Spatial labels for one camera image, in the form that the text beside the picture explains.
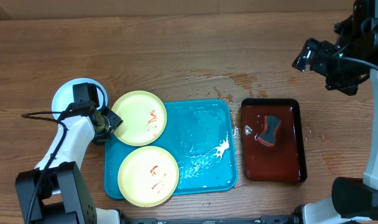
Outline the yellow plate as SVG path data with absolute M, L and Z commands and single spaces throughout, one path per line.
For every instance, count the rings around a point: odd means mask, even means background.
M 122 95 L 112 111 L 122 119 L 114 135 L 130 146 L 145 146 L 154 142 L 167 124 L 164 103 L 148 91 L 137 90 Z
M 161 147 L 144 146 L 132 151 L 118 171 L 122 196 L 138 207 L 154 207 L 168 200 L 179 180 L 175 158 Z

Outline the light blue plate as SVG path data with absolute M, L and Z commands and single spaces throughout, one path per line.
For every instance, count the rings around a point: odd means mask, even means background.
M 82 83 L 90 83 L 96 85 L 96 90 L 98 94 L 99 106 L 96 108 L 98 111 L 102 112 L 105 107 L 108 106 L 108 94 L 99 82 L 90 78 L 76 78 L 70 80 L 63 84 L 56 92 L 52 100 L 52 111 L 54 112 L 53 117 L 57 120 L 64 120 L 67 117 L 71 116 L 88 116 L 89 111 L 87 108 L 79 108 L 78 110 L 71 112 L 66 112 L 65 110 L 70 110 L 69 105 L 74 102 L 73 96 L 73 85 L 78 85 Z

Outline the orange sponge with dark scourer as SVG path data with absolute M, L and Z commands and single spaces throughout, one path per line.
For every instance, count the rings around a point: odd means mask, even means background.
M 279 130 L 281 120 L 272 115 L 264 117 L 264 128 L 257 137 L 261 144 L 272 147 L 276 143 L 277 131 Z

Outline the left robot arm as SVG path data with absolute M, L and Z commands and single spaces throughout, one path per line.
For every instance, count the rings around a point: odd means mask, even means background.
M 95 82 L 71 82 L 73 100 L 51 111 L 23 114 L 57 124 L 56 136 L 34 169 L 16 177 L 15 188 L 26 223 L 123 223 L 119 210 L 96 208 L 80 167 L 88 146 L 111 140 L 122 119 L 107 107 L 107 95 Z

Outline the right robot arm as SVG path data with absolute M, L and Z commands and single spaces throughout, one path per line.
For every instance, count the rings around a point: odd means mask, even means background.
M 378 221 L 378 0 L 356 0 L 353 13 L 337 22 L 334 31 L 339 35 L 335 44 L 308 39 L 292 66 L 324 76 L 327 90 L 348 96 L 370 81 L 371 148 L 362 177 L 337 177 L 330 196 L 297 208 L 297 223 Z

